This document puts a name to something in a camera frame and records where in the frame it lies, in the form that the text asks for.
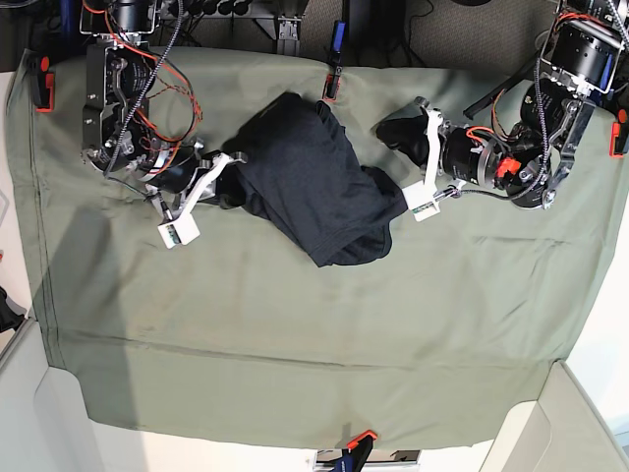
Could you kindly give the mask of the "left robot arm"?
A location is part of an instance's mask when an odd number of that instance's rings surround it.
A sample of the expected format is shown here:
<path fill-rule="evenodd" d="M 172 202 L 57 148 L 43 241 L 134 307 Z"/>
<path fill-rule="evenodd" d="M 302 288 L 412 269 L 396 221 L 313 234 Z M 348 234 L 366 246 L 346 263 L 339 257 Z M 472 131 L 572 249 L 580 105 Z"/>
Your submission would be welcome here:
<path fill-rule="evenodd" d="M 402 191 L 408 210 L 424 221 L 465 194 L 549 208 L 595 109 L 617 108 L 627 56 L 627 2 L 561 1 L 536 56 L 465 110 L 472 119 L 489 109 L 490 125 L 447 120 L 421 96 L 415 115 L 380 122 L 377 137 L 424 171 Z"/>

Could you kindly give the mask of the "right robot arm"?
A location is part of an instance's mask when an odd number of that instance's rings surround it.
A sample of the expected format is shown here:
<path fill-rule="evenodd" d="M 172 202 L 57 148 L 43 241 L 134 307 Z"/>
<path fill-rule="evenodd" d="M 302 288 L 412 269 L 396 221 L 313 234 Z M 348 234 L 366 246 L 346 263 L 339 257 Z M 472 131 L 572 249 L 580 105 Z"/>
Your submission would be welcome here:
<path fill-rule="evenodd" d="M 85 1 L 84 158 L 117 183 L 167 213 L 164 194 L 180 205 L 218 162 L 195 131 L 202 109 L 188 77 L 168 59 L 185 22 L 205 13 L 203 1 Z M 190 102 L 191 119 L 177 135 L 149 117 L 153 99 L 175 92 Z"/>

